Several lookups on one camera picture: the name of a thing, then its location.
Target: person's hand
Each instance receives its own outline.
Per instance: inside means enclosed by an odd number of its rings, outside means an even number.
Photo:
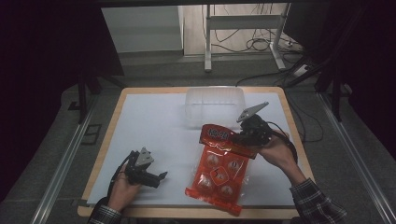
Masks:
[[[267,145],[263,147],[251,147],[250,149],[257,150],[266,161],[276,167],[279,167],[289,178],[290,183],[293,186],[298,185],[306,180],[306,177],[300,170],[300,167],[298,167],[294,161],[290,149],[279,137],[272,135],[271,141]]]
[[[121,171],[114,182],[113,190],[111,190],[110,199],[107,204],[108,207],[118,212],[121,212],[134,200],[134,196],[141,187],[139,184],[129,184],[128,176],[126,176],[124,171],[125,166],[121,168]]]

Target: plaid shirt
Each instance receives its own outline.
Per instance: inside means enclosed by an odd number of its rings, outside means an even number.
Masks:
[[[101,205],[97,212],[92,214],[90,224],[118,224],[121,221],[121,213],[105,205]]]
[[[347,211],[326,197],[310,178],[290,188],[290,191],[304,223],[342,223],[347,215]]]

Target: transparent plastic container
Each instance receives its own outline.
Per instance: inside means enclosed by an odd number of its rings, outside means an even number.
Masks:
[[[185,106],[190,128],[212,123],[240,129],[236,120],[245,109],[245,94],[237,87],[193,87],[187,91]]]

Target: person's left hand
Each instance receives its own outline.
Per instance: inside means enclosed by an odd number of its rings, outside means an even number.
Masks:
[[[134,200],[134,196],[141,187],[140,184],[129,184],[128,176],[126,176],[124,171],[125,165],[121,168],[120,173],[114,182],[113,190],[111,190],[110,199],[107,204],[108,207],[118,212],[121,212]]]

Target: white desk leg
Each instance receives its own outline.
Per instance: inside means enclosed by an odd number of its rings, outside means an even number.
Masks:
[[[280,36],[282,35],[283,27],[285,26],[286,18],[288,17],[289,7],[290,7],[290,3],[287,3],[286,6],[285,6],[285,9],[282,11],[282,14],[281,14],[281,17],[280,17],[280,20],[279,20],[279,24],[278,24],[278,27],[276,29],[276,36],[275,36],[274,42],[272,42],[270,44],[271,52],[273,53],[277,68],[279,70],[286,69],[286,66],[283,63],[282,57],[280,57],[279,51],[277,49],[277,46],[279,45],[279,39],[280,39]]]
[[[205,46],[205,71],[212,71],[212,53],[210,44],[210,5],[206,5],[206,46]]]

